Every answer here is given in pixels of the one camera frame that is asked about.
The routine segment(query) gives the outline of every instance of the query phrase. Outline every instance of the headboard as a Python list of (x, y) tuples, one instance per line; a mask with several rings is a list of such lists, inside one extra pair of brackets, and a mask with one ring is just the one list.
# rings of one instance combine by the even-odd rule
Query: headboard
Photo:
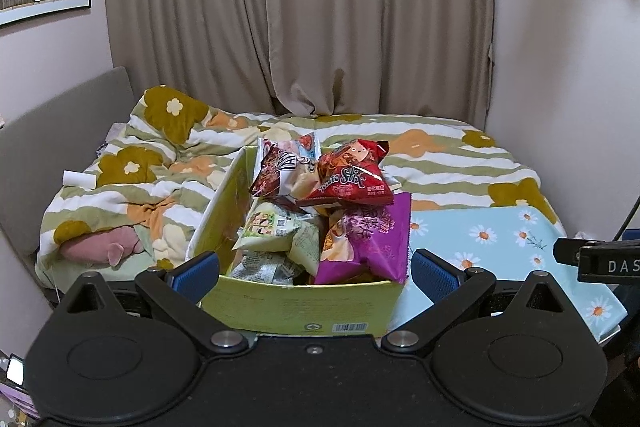
[(23, 260), (38, 248), (40, 222), (62, 187), (62, 172), (86, 169), (111, 125), (129, 121), (135, 103), (119, 67), (0, 129), (0, 229)]

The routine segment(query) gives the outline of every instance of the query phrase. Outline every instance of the green cardboard box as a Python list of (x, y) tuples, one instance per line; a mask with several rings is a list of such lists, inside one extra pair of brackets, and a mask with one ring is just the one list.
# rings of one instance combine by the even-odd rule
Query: green cardboard box
[[(249, 187), (256, 148), (245, 147), (209, 203), (187, 250), (190, 259), (213, 250), (220, 273), (233, 260), (238, 228), (251, 206)], [(220, 276), (202, 309), (231, 328), (281, 335), (382, 336), (402, 285), (376, 282), (327, 286), (277, 286)]]

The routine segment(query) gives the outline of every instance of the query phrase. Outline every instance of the striped blanket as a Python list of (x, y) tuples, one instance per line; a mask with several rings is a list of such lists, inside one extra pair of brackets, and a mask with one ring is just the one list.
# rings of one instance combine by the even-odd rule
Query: striped blanket
[[(359, 114), (234, 115), (158, 86), (145, 92), (125, 132), (110, 140), (85, 171), (96, 175), (97, 188), (63, 187), (47, 208), (36, 273), (43, 284), (65, 291), (87, 269), (97, 269), (107, 280), (129, 280), (162, 259), (181, 263), (239, 150), (258, 136), (286, 140), (309, 132), (322, 146), (353, 137), (388, 140), (382, 166), (412, 193), (414, 210), (529, 204), (561, 230), (540, 193), (537, 174), (463, 122)], [(119, 266), (80, 265), (58, 254), (69, 239), (123, 225), (135, 227), (145, 253)]]

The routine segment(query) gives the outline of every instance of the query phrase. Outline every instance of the wall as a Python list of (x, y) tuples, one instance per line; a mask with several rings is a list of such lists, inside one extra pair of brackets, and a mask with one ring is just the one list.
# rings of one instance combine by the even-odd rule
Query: wall
[[(56, 67), (59, 60), (64, 67)], [(0, 28), (0, 63), (0, 114), (7, 121), (109, 70), (104, 0)], [(50, 310), (1, 231), (0, 302), (0, 349), (24, 355)]]
[(567, 227), (610, 239), (640, 192), (640, 0), (496, 0), (487, 131)]

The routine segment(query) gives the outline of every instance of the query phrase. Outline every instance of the metal screw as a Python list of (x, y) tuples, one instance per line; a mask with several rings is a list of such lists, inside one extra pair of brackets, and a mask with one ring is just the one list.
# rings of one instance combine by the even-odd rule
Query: metal screw
[(415, 346), (420, 340), (420, 337), (413, 331), (400, 330), (392, 331), (386, 336), (389, 344), (396, 347), (411, 347)]
[(211, 344), (216, 347), (235, 347), (242, 342), (244, 337), (237, 331), (218, 331), (211, 335)]

